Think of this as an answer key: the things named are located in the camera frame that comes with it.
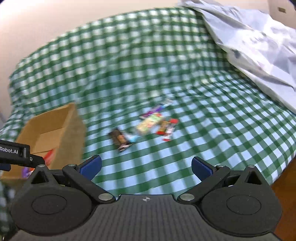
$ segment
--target green gingham fabric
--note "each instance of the green gingham fabric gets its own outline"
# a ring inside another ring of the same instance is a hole
[[[152,9],[88,23],[23,59],[10,77],[13,113],[0,139],[14,141],[35,115],[75,102],[87,134],[83,159],[99,154],[93,181],[119,194],[178,195],[200,181],[199,156],[233,169],[255,165],[272,183],[295,156],[296,117],[242,76],[200,14]],[[151,134],[119,153],[108,133],[132,132],[165,98],[179,123],[173,140]]]

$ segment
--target wooden floor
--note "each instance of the wooden floor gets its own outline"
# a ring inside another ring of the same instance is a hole
[[[296,158],[271,187],[283,209],[275,234],[283,241],[296,241]]]

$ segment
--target open box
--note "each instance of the open box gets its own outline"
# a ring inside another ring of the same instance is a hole
[[[85,126],[74,103],[42,113],[27,122],[16,143],[30,146],[30,153],[45,157],[52,151],[49,169],[61,169],[65,165],[80,164],[84,148]],[[24,167],[12,165],[3,172],[1,181],[18,189],[26,180]]]

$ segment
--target silver bolt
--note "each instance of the silver bolt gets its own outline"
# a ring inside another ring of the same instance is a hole
[[[102,201],[109,201],[113,198],[113,195],[111,195],[110,193],[102,193],[99,195],[99,199]]]
[[[183,201],[191,201],[194,199],[194,196],[190,193],[183,193],[180,195],[180,198],[183,200]]]

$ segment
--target white sheet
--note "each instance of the white sheet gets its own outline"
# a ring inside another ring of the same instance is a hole
[[[222,6],[213,0],[180,0],[202,13],[228,61],[264,93],[296,114],[296,30],[259,10]]]

